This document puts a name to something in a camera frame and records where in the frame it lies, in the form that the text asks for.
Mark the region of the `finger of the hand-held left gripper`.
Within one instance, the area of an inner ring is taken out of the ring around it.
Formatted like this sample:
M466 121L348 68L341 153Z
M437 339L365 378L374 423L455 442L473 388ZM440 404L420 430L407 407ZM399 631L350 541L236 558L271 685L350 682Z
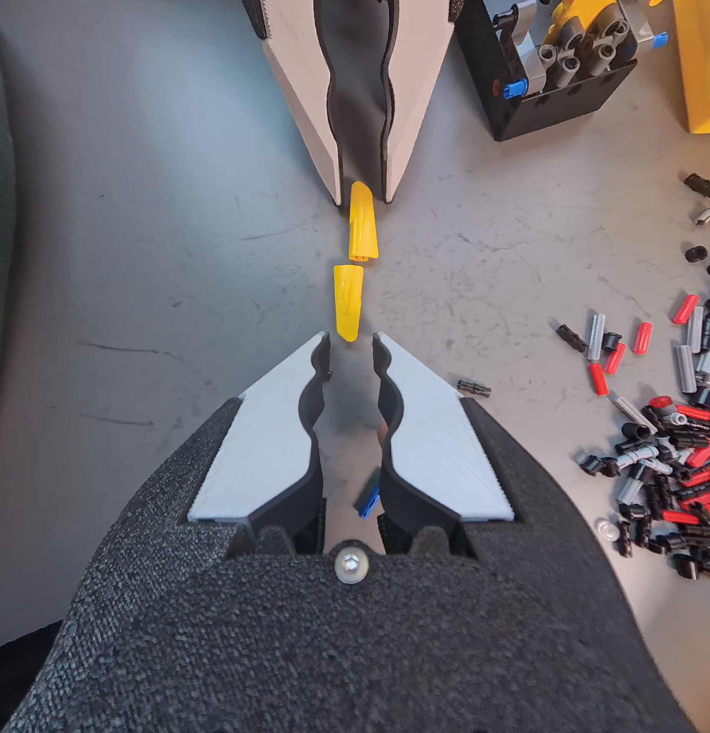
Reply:
M393 201L414 149L455 24L455 2L388 1L380 74L386 119L380 138L382 197Z
M341 156L328 96L332 70L320 43L315 1L263 1L262 46L306 149L336 206L341 205Z

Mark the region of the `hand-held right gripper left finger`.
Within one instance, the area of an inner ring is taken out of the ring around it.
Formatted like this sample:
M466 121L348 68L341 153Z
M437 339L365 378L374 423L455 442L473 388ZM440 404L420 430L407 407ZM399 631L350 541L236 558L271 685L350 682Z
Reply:
M330 335L321 331L238 396L188 523L239 524L251 539L278 526L297 553L322 553L325 500L314 425L330 350Z

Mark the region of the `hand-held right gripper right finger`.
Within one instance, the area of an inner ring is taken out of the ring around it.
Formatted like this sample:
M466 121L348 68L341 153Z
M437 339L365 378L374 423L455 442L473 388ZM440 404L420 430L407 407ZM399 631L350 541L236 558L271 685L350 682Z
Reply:
M407 554L436 527L446 550L472 555L468 524L513 522L515 510L482 445L464 398L383 332L372 339L386 424L378 529L387 554Z

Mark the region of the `black and yellow lego model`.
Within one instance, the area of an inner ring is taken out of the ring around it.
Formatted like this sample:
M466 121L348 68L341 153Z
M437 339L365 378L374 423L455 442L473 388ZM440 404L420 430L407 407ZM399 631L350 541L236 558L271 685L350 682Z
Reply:
M598 111L668 41L658 2L462 3L455 32L497 142Z

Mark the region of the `yellow lego connector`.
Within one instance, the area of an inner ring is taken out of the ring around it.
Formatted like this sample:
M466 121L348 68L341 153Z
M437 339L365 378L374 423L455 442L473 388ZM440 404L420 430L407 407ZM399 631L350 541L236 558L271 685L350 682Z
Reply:
M350 240L348 258L355 262L378 259L378 237L372 192L361 181L350 190Z
M359 335L364 268L338 265L333 269L334 303L337 333L346 342Z

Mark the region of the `pile of small lego pins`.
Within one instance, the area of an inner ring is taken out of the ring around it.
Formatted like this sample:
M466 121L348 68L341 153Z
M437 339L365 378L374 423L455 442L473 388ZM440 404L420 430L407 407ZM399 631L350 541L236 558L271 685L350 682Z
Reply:
M657 395L642 408L610 392L607 376L616 374L627 344L607 331L604 315L592 317L587 341L564 324L555 332L587 357L594 393L625 417L613 455L587 454L578 463L589 476L623 480L618 518L598 520L599 535L624 558L636 547L650 551L696 581L710 578L710 298L686 295L671 323L684 328L673 346L680 399Z

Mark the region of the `yellow plastic bin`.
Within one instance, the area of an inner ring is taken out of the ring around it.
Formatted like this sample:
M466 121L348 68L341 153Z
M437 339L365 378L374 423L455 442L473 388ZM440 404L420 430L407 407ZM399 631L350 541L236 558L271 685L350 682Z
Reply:
M710 1L674 1L689 131L710 133Z

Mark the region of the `black mesh pad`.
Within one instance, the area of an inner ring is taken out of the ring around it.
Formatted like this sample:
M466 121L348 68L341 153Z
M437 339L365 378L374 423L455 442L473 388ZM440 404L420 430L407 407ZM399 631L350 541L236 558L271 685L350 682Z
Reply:
M47 659L62 621L0 646L0 731Z

